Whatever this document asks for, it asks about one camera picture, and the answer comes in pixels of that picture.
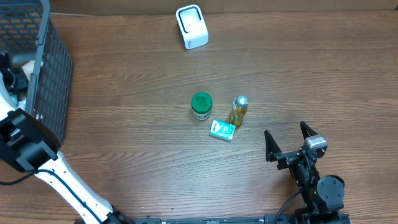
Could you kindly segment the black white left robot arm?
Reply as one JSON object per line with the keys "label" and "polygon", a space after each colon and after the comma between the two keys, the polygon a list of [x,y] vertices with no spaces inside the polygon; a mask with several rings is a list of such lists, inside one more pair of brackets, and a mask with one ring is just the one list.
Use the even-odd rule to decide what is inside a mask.
{"label": "black white left robot arm", "polygon": [[25,176],[43,180],[82,217],[83,223],[130,223],[131,220],[100,197],[72,169],[60,152],[57,137],[42,123],[18,108],[7,85],[1,84],[1,160]]}

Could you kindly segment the teal tissue pack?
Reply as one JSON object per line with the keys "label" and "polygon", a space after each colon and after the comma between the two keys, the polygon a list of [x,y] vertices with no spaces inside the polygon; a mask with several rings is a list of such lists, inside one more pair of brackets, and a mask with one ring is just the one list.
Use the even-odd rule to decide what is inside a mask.
{"label": "teal tissue pack", "polygon": [[209,135],[214,138],[218,138],[218,139],[222,139],[224,141],[231,142],[233,140],[233,135],[234,135],[235,129],[236,129],[236,126],[233,124],[225,123],[218,119],[214,119],[211,124]]}

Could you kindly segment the brown snack pouch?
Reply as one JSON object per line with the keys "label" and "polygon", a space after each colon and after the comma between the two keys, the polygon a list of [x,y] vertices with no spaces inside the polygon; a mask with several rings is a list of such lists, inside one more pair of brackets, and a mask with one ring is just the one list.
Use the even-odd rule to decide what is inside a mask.
{"label": "brown snack pouch", "polygon": [[28,61],[27,63],[25,63],[25,64],[22,66],[22,70],[23,70],[23,72],[25,73],[25,76],[26,76],[28,82],[31,81],[30,75],[31,75],[31,74],[33,73],[33,71],[34,71],[34,64],[35,64],[35,61],[34,61],[34,60],[30,60],[30,61]]}

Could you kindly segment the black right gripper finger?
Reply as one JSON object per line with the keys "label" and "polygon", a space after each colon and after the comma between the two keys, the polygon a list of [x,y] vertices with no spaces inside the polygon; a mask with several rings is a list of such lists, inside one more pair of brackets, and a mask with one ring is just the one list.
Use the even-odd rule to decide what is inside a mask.
{"label": "black right gripper finger", "polygon": [[266,161],[274,162],[282,154],[282,151],[268,130],[264,131],[264,137],[266,140]]}
{"label": "black right gripper finger", "polygon": [[307,125],[306,122],[304,122],[304,121],[301,121],[301,122],[300,122],[300,129],[301,129],[301,132],[302,132],[302,135],[303,135],[303,138],[304,138],[304,139],[309,138],[309,137],[312,137],[312,136],[318,135],[318,133],[315,132],[315,131],[314,131],[309,125]]}

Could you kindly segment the yellow dish soap bottle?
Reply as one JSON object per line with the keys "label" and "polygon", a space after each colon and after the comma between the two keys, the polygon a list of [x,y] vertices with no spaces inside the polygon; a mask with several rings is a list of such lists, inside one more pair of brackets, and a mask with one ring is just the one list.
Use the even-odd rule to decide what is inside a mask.
{"label": "yellow dish soap bottle", "polygon": [[229,113],[229,123],[240,127],[243,124],[243,119],[248,110],[248,98],[244,95],[239,95],[233,100],[231,112]]}

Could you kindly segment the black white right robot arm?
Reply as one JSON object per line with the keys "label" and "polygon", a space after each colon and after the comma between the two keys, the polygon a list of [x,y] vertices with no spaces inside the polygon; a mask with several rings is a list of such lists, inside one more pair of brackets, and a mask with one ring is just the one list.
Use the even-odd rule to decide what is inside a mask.
{"label": "black white right robot arm", "polygon": [[[315,166],[326,153],[326,139],[315,132],[304,121],[300,122],[303,145],[298,150],[283,153],[271,133],[264,131],[266,161],[276,162],[279,170],[288,169],[298,191],[291,196],[275,215],[265,215],[265,223],[350,223],[348,215],[341,214],[344,208],[345,182],[337,175],[320,177]],[[282,212],[298,195],[305,206],[293,214]]]}

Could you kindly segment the green lid jar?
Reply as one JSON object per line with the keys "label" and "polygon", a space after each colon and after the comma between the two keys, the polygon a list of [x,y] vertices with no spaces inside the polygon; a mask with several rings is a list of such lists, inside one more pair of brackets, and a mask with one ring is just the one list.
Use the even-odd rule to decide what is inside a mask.
{"label": "green lid jar", "polygon": [[208,93],[199,92],[192,97],[191,108],[195,119],[208,119],[211,116],[212,107],[213,100]]}

